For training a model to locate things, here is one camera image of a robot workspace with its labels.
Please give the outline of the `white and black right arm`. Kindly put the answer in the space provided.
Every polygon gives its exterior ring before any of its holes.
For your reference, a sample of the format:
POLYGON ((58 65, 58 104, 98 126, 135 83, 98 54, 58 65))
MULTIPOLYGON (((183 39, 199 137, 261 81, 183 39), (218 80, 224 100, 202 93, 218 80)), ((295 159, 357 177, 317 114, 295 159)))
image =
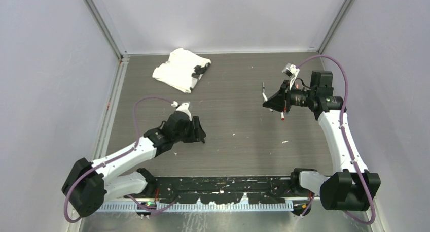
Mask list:
POLYGON ((311 168, 295 168, 289 183, 296 196, 319 196, 326 210, 366 211, 371 207, 381 180, 371 173, 355 147, 349 130, 344 99, 333 95, 333 74, 313 71, 310 87, 297 89, 284 80, 280 95, 284 110, 307 107, 321 127, 331 155, 333 174, 325 176, 311 168))

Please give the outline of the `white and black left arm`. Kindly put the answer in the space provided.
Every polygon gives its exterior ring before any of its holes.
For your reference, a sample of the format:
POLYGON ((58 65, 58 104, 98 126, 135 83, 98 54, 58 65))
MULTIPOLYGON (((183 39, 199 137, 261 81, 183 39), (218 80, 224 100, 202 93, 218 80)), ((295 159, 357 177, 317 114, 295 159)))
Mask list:
POLYGON ((154 178, 146 169, 138 169, 129 175, 130 168, 154 159, 172 149, 178 142, 205 142, 198 116, 187 110, 174 111, 158 127, 147 130, 134 143, 104 158, 88 161, 77 160, 68 174, 62 193, 65 195, 64 216, 72 206, 79 218, 95 213, 105 202, 129 194, 150 198, 156 191, 154 178))

